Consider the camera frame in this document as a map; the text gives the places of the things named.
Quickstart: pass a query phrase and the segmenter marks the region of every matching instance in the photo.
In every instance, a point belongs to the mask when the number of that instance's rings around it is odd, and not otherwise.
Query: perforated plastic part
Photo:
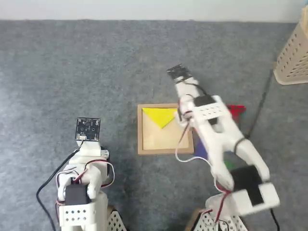
[[[87,205],[66,205],[59,207],[60,226],[90,225],[95,220],[95,203]]]
[[[274,67],[274,74],[281,84],[308,82],[308,38],[298,23]]]
[[[195,117],[198,120],[208,120],[222,115],[222,110],[219,103],[211,103],[200,107],[194,107],[193,110],[198,113],[199,116]]]
[[[113,211],[108,218],[108,231],[126,231],[121,216],[117,211]]]
[[[212,215],[212,213],[201,215],[194,231],[216,231],[218,223],[214,223],[215,218]],[[220,217],[219,225],[222,231],[248,231],[239,216]]]

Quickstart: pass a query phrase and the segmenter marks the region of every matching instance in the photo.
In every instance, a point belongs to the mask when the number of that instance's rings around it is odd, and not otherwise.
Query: circuit board
[[[98,141],[100,126],[101,119],[79,117],[77,119],[75,139],[77,141]]]

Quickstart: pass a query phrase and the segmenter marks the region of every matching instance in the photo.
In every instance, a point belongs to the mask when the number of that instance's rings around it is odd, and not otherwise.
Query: green tangram piece
[[[233,164],[230,161],[225,160],[225,165],[226,165],[228,170],[232,170],[233,169]]]

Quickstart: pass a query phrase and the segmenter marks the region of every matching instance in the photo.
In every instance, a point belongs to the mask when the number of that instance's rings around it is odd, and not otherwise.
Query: gray carpet
[[[246,130],[294,24],[0,21],[0,230],[51,230],[39,185],[76,147],[78,116],[100,117],[116,180],[106,190],[131,231],[180,231],[215,195],[208,166],[137,155],[139,103],[177,101],[183,63],[211,94],[244,104]],[[282,230],[307,230],[308,85],[274,79],[252,136],[271,171]],[[53,181],[41,194],[55,218]],[[273,231],[268,211],[247,216]]]

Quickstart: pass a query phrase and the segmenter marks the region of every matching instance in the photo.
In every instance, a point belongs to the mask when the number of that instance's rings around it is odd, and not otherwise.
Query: red tangram piece
[[[235,122],[238,122],[239,116],[246,111],[246,107],[244,105],[227,105],[227,107]]]

